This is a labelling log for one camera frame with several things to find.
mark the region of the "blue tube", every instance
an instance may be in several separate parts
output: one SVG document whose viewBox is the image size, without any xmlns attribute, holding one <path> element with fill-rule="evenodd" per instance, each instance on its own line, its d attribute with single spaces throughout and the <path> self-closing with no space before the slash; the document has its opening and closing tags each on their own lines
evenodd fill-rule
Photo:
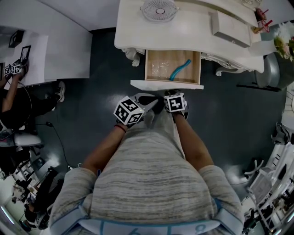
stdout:
<svg viewBox="0 0 294 235">
<path fill-rule="evenodd" d="M 178 68 L 176 68 L 175 70 L 174 70 L 174 72 L 171 74 L 171 76 L 170 76 L 170 81 L 173 81 L 174 79 L 175 79 L 175 76 L 184 68 L 184 67 L 186 67 L 186 66 L 188 66 L 189 64 L 191 63 L 191 60 L 190 59 L 188 59 L 187 61 L 186 61 L 186 63 L 184 63 L 183 65 L 181 65 L 181 66 L 179 66 Z"/>
</svg>

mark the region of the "dark gray floor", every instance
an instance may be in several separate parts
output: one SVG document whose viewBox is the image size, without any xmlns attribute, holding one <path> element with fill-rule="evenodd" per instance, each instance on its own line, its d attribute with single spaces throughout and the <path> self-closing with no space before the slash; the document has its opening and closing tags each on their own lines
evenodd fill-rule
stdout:
<svg viewBox="0 0 294 235">
<path fill-rule="evenodd" d="M 57 109 L 38 117 L 37 123 L 52 122 L 65 147 L 68 162 L 77 166 L 107 135 L 115 124 L 117 102 L 139 90 L 131 79 L 144 79 L 145 61 L 132 67 L 131 61 L 113 45 L 114 32 L 94 33 L 90 79 L 69 79 L 65 101 Z M 215 76 L 218 64 L 202 60 L 201 84 L 204 90 L 183 90 L 190 106 L 189 123 L 205 142 L 215 164 L 221 167 L 231 184 L 245 181 L 242 169 L 253 157 L 269 158 L 273 144 L 271 133 L 281 120 L 285 91 L 275 93 L 236 87 L 251 82 L 254 73 L 223 73 Z M 52 89 L 51 84 L 33 88 L 38 96 Z M 38 126 L 45 143 L 41 156 L 65 170 L 62 148 L 52 128 Z M 234 189 L 244 198 L 245 185 Z"/>
</svg>

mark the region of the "white fan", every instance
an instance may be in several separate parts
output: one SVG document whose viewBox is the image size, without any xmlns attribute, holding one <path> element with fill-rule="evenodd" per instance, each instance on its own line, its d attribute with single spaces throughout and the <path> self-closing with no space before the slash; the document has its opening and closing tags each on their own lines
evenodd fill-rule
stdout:
<svg viewBox="0 0 294 235">
<path fill-rule="evenodd" d="M 153 23 L 171 21 L 178 10 L 173 0 L 146 0 L 141 8 L 144 17 Z"/>
</svg>

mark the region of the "open drawer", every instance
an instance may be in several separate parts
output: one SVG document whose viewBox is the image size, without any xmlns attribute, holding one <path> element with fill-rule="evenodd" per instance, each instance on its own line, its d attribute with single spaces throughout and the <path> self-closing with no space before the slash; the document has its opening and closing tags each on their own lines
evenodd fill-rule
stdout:
<svg viewBox="0 0 294 235">
<path fill-rule="evenodd" d="M 169 81 L 176 68 L 183 68 L 173 81 Z M 201 53 L 190 50 L 146 50 L 145 80 L 131 80 L 141 90 L 203 89 L 200 85 Z"/>
</svg>

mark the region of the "red bracelet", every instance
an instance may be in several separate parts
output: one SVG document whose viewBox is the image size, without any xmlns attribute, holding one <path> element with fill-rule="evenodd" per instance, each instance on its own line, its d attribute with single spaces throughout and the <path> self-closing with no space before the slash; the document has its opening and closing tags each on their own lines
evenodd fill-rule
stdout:
<svg viewBox="0 0 294 235">
<path fill-rule="evenodd" d="M 126 133 L 125 129 L 123 129 L 120 125 L 114 125 L 114 126 L 121 128 Z"/>
</svg>

